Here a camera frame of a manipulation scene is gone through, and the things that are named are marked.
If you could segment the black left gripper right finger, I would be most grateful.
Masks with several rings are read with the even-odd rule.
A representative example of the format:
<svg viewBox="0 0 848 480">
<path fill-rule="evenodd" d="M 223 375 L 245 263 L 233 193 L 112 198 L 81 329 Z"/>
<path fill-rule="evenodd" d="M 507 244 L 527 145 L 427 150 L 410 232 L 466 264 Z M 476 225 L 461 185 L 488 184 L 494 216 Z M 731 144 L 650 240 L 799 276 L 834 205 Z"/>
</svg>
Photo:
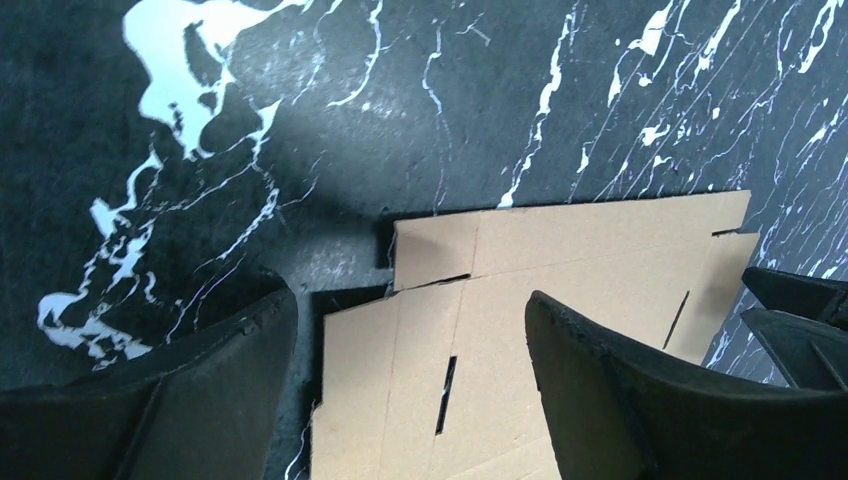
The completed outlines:
<svg viewBox="0 0 848 480">
<path fill-rule="evenodd" d="M 843 479 L 847 389 L 689 363 L 536 291 L 525 330 L 563 479 Z"/>
</svg>

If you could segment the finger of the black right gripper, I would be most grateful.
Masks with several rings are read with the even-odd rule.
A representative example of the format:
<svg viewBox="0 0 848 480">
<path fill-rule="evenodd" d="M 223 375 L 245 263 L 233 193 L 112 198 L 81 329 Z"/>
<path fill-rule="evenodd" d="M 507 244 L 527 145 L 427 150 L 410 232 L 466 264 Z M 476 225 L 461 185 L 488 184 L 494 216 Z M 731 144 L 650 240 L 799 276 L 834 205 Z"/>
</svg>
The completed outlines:
<svg viewBox="0 0 848 480">
<path fill-rule="evenodd" d="M 749 309 L 741 318 L 790 386 L 847 389 L 845 331 L 781 311 Z"/>
<path fill-rule="evenodd" d="M 769 310 L 828 325 L 847 324 L 847 282 L 748 267 L 742 282 Z"/>
</svg>

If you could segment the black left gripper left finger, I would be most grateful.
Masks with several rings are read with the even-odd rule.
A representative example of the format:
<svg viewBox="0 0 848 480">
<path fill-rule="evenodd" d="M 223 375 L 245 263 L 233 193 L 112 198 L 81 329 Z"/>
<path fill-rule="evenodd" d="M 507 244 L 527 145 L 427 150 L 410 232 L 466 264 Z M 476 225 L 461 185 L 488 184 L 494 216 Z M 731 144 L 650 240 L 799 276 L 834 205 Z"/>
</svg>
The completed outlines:
<svg viewBox="0 0 848 480">
<path fill-rule="evenodd" d="M 259 479 L 297 335 L 279 289 L 63 386 L 1 395 L 5 479 Z"/>
</svg>

